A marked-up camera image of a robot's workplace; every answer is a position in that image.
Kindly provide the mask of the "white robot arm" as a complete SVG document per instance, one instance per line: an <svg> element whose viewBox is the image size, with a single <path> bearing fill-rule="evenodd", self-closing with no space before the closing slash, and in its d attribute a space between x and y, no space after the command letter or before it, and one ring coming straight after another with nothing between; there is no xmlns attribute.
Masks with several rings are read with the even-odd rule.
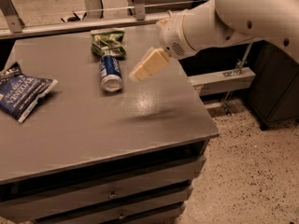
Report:
<svg viewBox="0 0 299 224"><path fill-rule="evenodd" d="M160 46L149 49L131 71L139 82L169 60L209 48L265 40L299 62L299 0L209 0L156 22Z"/></svg>

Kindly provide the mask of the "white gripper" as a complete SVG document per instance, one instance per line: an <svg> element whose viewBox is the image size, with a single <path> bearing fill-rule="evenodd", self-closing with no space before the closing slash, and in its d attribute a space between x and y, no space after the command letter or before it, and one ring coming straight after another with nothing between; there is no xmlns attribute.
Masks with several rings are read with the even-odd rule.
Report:
<svg viewBox="0 0 299 224"><path fill-rule="evenodd" d="M186 25L199 19L194 11L167 12L167 17L156 22L162 48L151 47L129 74L133 82L140 82L168 66L170 56L182 60L194 56L196 49L186 36Z"/></svg>

